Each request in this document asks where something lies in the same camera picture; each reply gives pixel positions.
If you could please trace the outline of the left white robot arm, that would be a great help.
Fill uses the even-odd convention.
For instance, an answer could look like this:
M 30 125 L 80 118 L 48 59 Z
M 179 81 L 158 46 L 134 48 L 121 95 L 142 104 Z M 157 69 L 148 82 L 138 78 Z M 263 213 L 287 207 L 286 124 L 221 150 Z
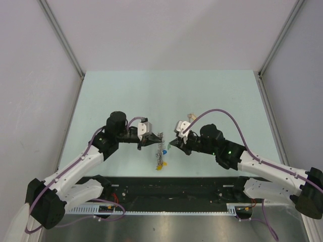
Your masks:
M 104 202 L 111 197 L 109 183 L 100 176 L 82 185 L 76 183 L 114 154 L 120 143 L 137 144 L 137 149 L 141 150 L 162 142 L 162 138 L 153 133 L 147 118 L 139 117 L 138 120 L 138 126 L 132 127 L 125 113 L 112 112 L 105 126 L 95 131 L 76 159 L 47 178 L 35 178 L 28 184 L 25 202 L 30 205 L 29 214 L 41 228 L 52 229 L 67 211 L 87 201 L 99 199 Z

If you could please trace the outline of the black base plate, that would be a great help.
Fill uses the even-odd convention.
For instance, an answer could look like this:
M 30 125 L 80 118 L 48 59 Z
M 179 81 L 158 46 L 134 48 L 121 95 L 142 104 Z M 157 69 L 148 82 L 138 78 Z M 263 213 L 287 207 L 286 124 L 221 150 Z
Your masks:
M 213 201 L 224 203 L 257 203 L 243 192 L 249 178 L 239 177 L 106 177 L 96 175 L 83 177 L 75 185 L 83 188 L 88 200 L 113 197 L 116 203 L 128 205 L 157 206 L 162 203 L 187 204 Z M 90 195 L 90 182 L 99 191 Z

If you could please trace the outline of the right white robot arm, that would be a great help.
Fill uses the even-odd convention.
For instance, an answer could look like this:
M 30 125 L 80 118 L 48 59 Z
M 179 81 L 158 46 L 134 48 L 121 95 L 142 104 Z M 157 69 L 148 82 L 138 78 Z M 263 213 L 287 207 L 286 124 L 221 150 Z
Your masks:
M 193 131 L 175 129 L 176 137 L 170 141 L 186 155 L 199 152 L 213 155 L 224 169 L 251 173 L 263 179 L 242 176 L 234 185 L 233 197 L 238 202 L 249 198 L 272 200 L 294 206 L 301 214 L 312 219 L 322 219 L 322 171 L 298 169 L 276 164 L 252 154 L 246 146 L 224 138 L 216 125 L 205 125 L 197 135 Z

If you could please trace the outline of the metal keyring disc with keys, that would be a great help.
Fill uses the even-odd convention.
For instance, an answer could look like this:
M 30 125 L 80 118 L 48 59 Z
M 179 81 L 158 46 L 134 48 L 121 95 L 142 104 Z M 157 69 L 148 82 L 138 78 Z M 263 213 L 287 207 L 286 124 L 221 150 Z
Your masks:
M 157 165 L 156 165 L 156 170 L 160 171 L 164 166 L 167 166 L 168 164 L 164 161 L 164 156 L 167 153 L 166 147 L 165 147 L 165 140 L 164 140 L 164 133 L 158 133 L 157 135 L 160 139 L 161 142 L 158 143 L 158 148 L 156 152 L 156 158 L 157 158 Z

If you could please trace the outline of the aluminium frame rail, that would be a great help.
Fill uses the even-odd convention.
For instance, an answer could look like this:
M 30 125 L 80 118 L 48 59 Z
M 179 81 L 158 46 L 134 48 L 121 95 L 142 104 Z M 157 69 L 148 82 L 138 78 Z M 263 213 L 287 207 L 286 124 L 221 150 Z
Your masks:
M 66 53 L 68 59 L 70 60 L 73 68 L 77 72 L 78 76 L 81 80 L 84 80 L 85 73 L 81 68 L 81 65 L 79 64 L 74 51 L 72 50 L 72 47 L 70 46 L 66 35 L 64 34 L 61 25 L 59 24 L 52 8 L 50 7 L 48 1 L 46 0 L 38 0 L 37 1 L 40 8 L 42 9 L 45 17 L 47 18 L 50 26 L 52 27 L 58 41 L 60 42 L 64 52 Z
M 260 71 L 282 159 L 322 169 L 322 1 L 296 1 Z

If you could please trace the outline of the right aluminium frame rail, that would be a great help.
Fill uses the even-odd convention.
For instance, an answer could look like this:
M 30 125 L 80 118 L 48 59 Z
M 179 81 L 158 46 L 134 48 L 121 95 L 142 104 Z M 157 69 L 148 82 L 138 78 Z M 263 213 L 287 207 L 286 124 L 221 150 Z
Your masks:
M 282 159 L 322 169 L 322 1 L 296 1 L 260 71 Z

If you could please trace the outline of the yellow tagged key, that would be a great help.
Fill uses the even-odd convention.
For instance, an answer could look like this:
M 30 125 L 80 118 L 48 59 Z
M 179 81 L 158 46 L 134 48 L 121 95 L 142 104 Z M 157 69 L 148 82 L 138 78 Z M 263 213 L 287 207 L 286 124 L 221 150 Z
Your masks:
M 197 119 L 197 117 L 196 117 L 196 116 L 195 116 L 195 114 L 193 114 L 193 113 L 188 114 L 188 115 L 187 115 L 187 117 L 188 117 L 189 119 L 193 119 L 193 120 Z

